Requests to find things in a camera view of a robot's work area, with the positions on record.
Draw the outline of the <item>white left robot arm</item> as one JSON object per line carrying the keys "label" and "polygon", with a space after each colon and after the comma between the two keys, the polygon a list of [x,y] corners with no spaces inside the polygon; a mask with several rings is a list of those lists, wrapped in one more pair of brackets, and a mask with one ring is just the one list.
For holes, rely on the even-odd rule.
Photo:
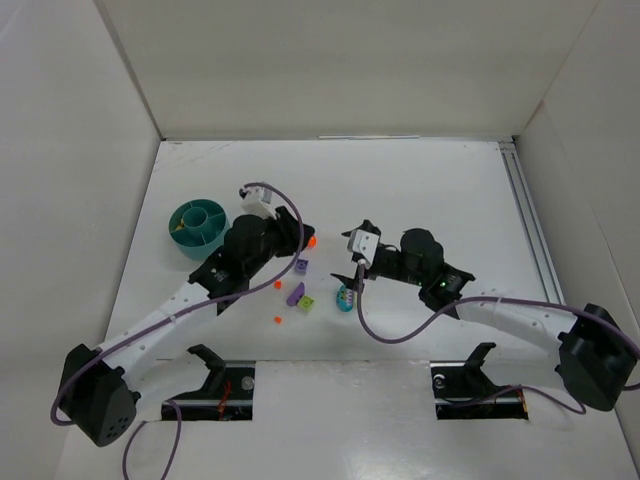
{"label": "white left robot arm", "polygon": [[296,208],[237,217],[224,240],[155,312],[102,344],[80,344],[66,356],[50,410],[58,426],[77,426],[96,446],[119,439],[136,416],[182,393],[217,387],[225,361],[192,333],[197,312],[222,314],[257,292],[252,278],[272,259],[298,260],[315,230]]}

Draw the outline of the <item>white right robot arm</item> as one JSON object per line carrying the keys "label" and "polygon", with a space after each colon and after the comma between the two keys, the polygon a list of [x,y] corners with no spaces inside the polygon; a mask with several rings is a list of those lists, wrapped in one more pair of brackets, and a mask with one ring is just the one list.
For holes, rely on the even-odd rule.
{"label": "white right robot arm", "polygon": [[638,345],[603,307],[582,308],[509,297],[478,283],[476,277],[446,262],[444,248],[423,228],[404,231],[398,246],[381,241],[371,221],[345,232],[357,269],[339,281],[363,307],[366,281],[384,278],[415,286],[430,317],[408,334],[386,338],[369,325],[374,340],[402,344],[424,332],[442,316],[494,328],[545,351],[553,373],[581,408],[610,411],[622,393],[638,389],[630,378],[639,361]]}

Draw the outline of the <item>purple square lego brick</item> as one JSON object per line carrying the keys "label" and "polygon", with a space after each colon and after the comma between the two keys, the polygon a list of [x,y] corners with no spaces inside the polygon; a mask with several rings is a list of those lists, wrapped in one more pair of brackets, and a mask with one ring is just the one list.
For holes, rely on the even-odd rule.
{"label": "purple square lego brick", "polygon": [[294,272],[298,275],[306,275],[308,271],[309,261],[303,258],[298,258],[294,265]]}

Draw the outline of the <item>teal printed oval lego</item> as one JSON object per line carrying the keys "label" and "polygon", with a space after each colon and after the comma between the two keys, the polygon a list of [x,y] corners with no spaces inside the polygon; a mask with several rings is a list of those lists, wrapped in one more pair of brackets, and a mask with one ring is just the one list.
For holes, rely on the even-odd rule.
{"label": "teal printed oval lego", "polygon": [[336,305],[341,312],[351,312],[356,306],[356,300],[357,294],[353,290],[344,285],[339,287],[336,293]]}

